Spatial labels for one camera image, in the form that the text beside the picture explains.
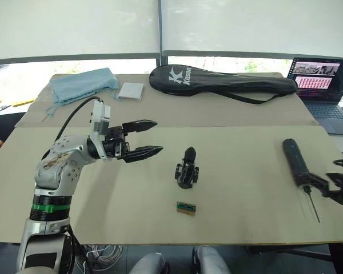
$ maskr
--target cardboard sheet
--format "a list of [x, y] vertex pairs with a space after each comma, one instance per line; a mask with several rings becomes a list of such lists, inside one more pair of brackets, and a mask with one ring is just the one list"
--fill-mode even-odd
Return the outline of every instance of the cardboard sheet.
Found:
[[[282, 77], [279, 73], [252, 75]], [[261, 105], [233, 100], [209, 92], [192, 97], [163, 94], [149, 84], [148, 74], [116, 75], [119, 86], [125, 82], [143, 83], [141, 101], [111, 98], [110, 91], [97, 93], [111, 107], [113, 124], [150, 119], [162, 127], [217, 127], [217, 126], [308, 126], [318, 125], [301, 99], [296, 95], [276, 98]], [[271, 94], [247, 94], [247, 97], [267, 100]], [[47, 85], [30, 106], [16, 127], [60, 127], [83, 100], [59, 107], [53, 117], [45, 110], [53, 105], [51, 87]], [[85, 105], [71, 120], [71, 127], [88, 127], [93, 104]]]
[[[16, 128], [0, 150], [0, 241], [19, 242], [29, 216], [34, 169], [57, 128]], [[88, 134], [69, 128], [66, 134]], [[74, 232], [84, 244], [286, 244], [343, 241], [343, 205], [307, 196], [294, 185], [281, 144], [294, 138], [311, 172], [343, 172], [342, 158], [321, 127], [162, 128], [132, 133], [131, 148], [164, 146], [141, 162], [97, 161], [81, 174], [71, 204]], [[194, 146], [198, 183], [174, 179]], [[176, 211], [195, 204], [195, 216]]]

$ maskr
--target laptop keyboard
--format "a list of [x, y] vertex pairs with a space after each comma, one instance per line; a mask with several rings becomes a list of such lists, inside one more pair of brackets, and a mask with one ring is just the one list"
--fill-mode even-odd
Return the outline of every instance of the laptop keyboard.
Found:
[[341, 111], [338, 105], [307, 104], [306, 107], [313, 116], [318, 118], [343, 119], [343, 111]]

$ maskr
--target light blue cloth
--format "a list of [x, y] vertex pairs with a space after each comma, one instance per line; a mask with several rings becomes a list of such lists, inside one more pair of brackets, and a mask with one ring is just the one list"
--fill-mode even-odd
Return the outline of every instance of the light blue cloth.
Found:
[[79, 74], [50, 80], [54, 105], [47, 108], [48, 115], [53, 116], [59, 106], [94, 95], [105, 89], [119, 88], [117, 78], [109, 68], [87, 71]]

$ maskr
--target black electric screwdriver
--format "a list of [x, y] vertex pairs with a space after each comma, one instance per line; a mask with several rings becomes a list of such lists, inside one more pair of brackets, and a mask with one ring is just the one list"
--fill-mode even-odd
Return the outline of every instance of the black electric screwdriver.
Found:
[[302, 158], [301, 151], [298, 148], [298, 145], [294, 139], [286, 139], [282, 143], [284, 153], [286, 155], [287, 161], [291, 168], [291, 173], [293, 175], [293, 179], [296, 185], [304, 190], [306, 194], [308, 194], [311, 204], [314, 208], [314, 212], [318, 222], [320, 223], [320, 219], [318, 213], [316, 211], [315, 205], [313, 203], [313, 199], [311, 197], [311, 188], [308, 184], [301, 180], [303, 176], [310, 173], [308, 167], [305, 164], [304, 159]]

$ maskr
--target small white box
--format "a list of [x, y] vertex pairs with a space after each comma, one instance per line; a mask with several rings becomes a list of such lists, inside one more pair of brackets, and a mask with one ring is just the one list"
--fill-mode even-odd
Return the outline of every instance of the small white box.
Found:
[[143, 84], [140, 83], [123, 83], [117, 98], [138, 100], [142, 99]]

